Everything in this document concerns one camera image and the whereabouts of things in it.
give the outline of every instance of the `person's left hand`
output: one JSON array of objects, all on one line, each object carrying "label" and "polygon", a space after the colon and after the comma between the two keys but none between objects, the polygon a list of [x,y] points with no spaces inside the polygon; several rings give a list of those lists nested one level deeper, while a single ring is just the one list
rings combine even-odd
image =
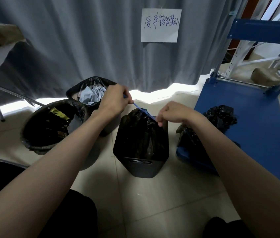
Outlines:
[{"label": "person's left hand", "polygon": [[102,97],[98,110],[110,112],[114,116],[117,116],[124,111],[127,104],[133,104],[128,88],[119,84],[110,85]]}]

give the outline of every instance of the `curtain fold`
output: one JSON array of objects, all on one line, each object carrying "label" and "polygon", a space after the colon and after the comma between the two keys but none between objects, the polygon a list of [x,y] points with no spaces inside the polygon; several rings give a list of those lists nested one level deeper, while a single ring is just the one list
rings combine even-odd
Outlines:
[{"label": "curtain fold", "polygon": [[[0,23],[19,26],[0,85],[30,98],[64,97],[100,76],[152,92],[196,84],[214,67],[236,0],[0,0]],[[182,9],[177,43],[141,43],[142,8]],[[0,91],[0,104],[17,98]]]}]

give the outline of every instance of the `forearm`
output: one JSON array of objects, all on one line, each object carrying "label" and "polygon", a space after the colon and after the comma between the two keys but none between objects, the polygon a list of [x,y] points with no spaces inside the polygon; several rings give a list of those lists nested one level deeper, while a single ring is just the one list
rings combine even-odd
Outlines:
[{"label": "forearm", "polygon": [[93,114],[0,191],[0,237],[36,237],[39,234],[111,118],[107,113]]},{"label": "forearm", "polygon": [[242,220],[259,237],[280,237],[280,180],[202,115],[188,123],[212,160]]}]

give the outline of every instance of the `person's left arm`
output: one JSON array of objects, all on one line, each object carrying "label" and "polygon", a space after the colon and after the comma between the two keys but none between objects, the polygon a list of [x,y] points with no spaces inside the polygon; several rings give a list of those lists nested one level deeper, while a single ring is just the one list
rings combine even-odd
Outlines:
[{"label": "person's left arm", "polygon": [[109,86],[99,109],[85,123],[0,191],[0,237],[39,235],[71,188],[101,130],[132,103],[126,87]]}]

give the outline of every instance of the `sunlight on floor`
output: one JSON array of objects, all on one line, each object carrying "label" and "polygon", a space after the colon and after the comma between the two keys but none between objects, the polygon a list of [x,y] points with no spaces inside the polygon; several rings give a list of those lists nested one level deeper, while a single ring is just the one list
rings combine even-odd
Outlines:
[{"label": "sunlight on floor", "polygon": [[[199,90],[198,85],[186,85],[186,84],[180,84],[180,83],[174,83],[172,84],[170,87],[165,88],[165,89],[161,89],[161,90],[157,90],[151,93],[143,93],[140,92],[138,90],[131,90],[130,94],[132,96],[132,98],[134,100],[139,100],[142,101],[144,103],[154,103],[163,99],[167,99],[168,97],[176,94],[177,92],[181,92],[181,93],[189,93],[192,91],[196,91]],[[38,102],[43,103],[43,104],[49,104],[58,100],[62,100],[62,99],[66,99],[66,97],[64,98],[40,98],[37,99]],[[23,100],[23,101],[17,101],[14,103],[10,103],[10,104],[6,104],[6,105],[2,105],[0,106],[1,111],[3,114],[11,114],[14,112],[18,112],[21,110],[31,110],[32,112],[34,112],[35,110],[39,109],[40,106],[35,104],[35,106],[31,106],[29,103],[27,103],[27,101]]]}]

